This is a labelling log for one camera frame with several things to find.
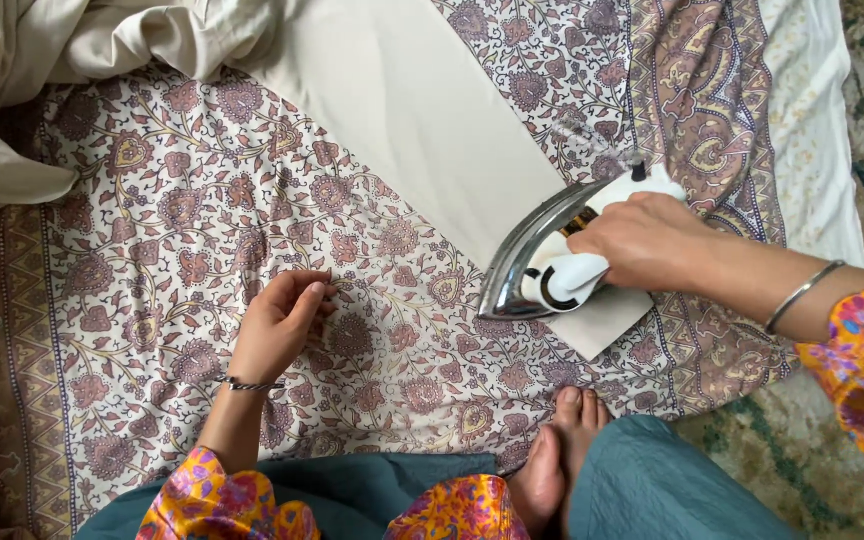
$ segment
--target twisted bracelet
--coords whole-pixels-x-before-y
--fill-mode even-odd
[[[273,382],[271,384],[246,384],[235,380],[234,376],[220,374],[212,379],[216,383],[228,383],[229,390],[279,390],[285,388],[285,384],[281,382]]]
[[[819,270],[815,273],[814,276],[811,276],[808,281],[803,283],[799,288],[795,289],[795,292],[789,295],[788,298],[785,299],[782,303],[775,308],[775,311],[772,313],[772,316],[769,317],[769,321],[765,323],[765,334],[769,336],[775,335],[774,326],[779,322],[779,319],[782,318],[783,315],[786,314],[789,308],[792,307],[793,304],[798,302],[800,298],[806,295],[809,292],[809,289],[815,287],[815,284],[821,282],[826,276],[832,274],[836,268],[842,267],[846,265],[845,260],[834,260],[829,264],[826,264],[822,270]]]

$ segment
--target foot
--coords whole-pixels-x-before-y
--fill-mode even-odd
[[[561,529],[568,537],[569,512],[572,489],[579,478],[582,463],[595,436],[612,422],[606,403],[598,399],[594,390],[580,390],[567,386],[558,392],[552,427],[561,444],[561,468],[565,472],[565,500],[561,505]]]
[[[532,538],[543,537],[566,494],[566,477],[559,463],[559,439],[551,425],[543,425],[525,467],[509,480],[511,505]]]

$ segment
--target hand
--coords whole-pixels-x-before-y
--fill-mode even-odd
[[[634,193],[627,202],[603,208],[585,230],[568,238],[568,248],[606,258],[607,284],[691,292],[698,276],[694,268],[709,251],[708,242],[723,237],[668,195]]]
[[[328,272],[282,272],[248,305],[228,375],[240,383],[274,383],[306,348],[309,336],[321,336],[322,318],[335,313],[325,298],[337,289]]]

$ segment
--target metal bracelet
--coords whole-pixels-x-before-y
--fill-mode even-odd
[[[273,382],[271,384],[246,384],[235,380],[234,376],[226,376],[220,374],[212,379],[216,383],[228,383],[229,390],[279,390],[285,388],[285,384],[281,382]]]
[[[775,335],[774,326],[779,322],[779,319],[782,318],[783,315],[786,314],[789,308],[792,307],[793,304],[798,302],[800,298],[806,295],[809,292],[809,289],[815,287],[815,284],[821,282],[826,276],[832,274],[836,268],[842,267],[846,265],[845,260],[834,260],[829,264],[826,264],[822,270],[819,270],[815,273],[814,276],[811,276],[808,281],[803,283],[801,287],[797,288],[795,292],[789,295],[788,298],[785,299],[778,307],[775,308],[775,311],[772,313],[772,316],[769,317],[769,322],[765,323],[765,334],[769,336]]]

